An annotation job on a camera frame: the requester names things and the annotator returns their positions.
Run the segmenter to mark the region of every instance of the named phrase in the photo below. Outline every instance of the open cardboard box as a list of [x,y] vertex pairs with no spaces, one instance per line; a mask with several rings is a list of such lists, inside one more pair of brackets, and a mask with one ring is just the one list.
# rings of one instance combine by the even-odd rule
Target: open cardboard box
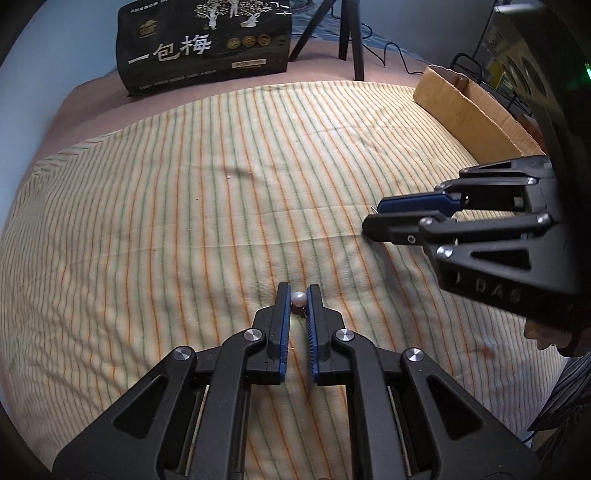
[[500,103],[461,73],[429,66],[414,91],[414,101],[447,128],[480,165],[544,155]]

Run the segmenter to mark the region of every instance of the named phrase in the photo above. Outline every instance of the black bag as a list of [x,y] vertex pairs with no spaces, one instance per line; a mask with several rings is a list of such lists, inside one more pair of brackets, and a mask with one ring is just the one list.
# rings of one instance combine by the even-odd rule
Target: black bag
[[117,69],[132,95],[287,69],[287,0],[138,1],[118,22]]

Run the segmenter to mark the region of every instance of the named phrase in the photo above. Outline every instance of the striped bed sheet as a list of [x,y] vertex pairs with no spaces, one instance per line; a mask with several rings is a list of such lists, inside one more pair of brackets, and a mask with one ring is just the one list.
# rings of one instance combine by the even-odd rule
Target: striped bed sheet
[[[520,434],[564,359],[441,291],[420,248],[361,235],[383,196],[472,165],[411,88],[349,81],[224,93],[39,161],[0,245],[13,422],[51,466],[172,348],[219,345],[289,281],[379,347],[423,348]],[[246,477],[350,477],[343,390],[311,385],[298,316],[289,354],[285,384],[254,389]]]

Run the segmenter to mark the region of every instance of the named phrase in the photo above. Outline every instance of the white pearl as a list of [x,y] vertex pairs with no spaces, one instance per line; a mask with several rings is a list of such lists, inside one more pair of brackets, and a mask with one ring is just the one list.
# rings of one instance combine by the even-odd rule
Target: white pearl
[[302,291],[295,291],[291,294],[291,304],[298,309],[306,306],[306,294]]

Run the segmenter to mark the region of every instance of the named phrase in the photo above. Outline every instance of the white wall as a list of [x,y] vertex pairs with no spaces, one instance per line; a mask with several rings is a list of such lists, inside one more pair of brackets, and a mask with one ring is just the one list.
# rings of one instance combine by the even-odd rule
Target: white wall
[[449,67],[456,53],[472,55],[494,0],[360,0],[361,19],[374,31]]
[[0,231],[51,119],[74,87],[115,67],[129,0],[47,0],[0,67]]

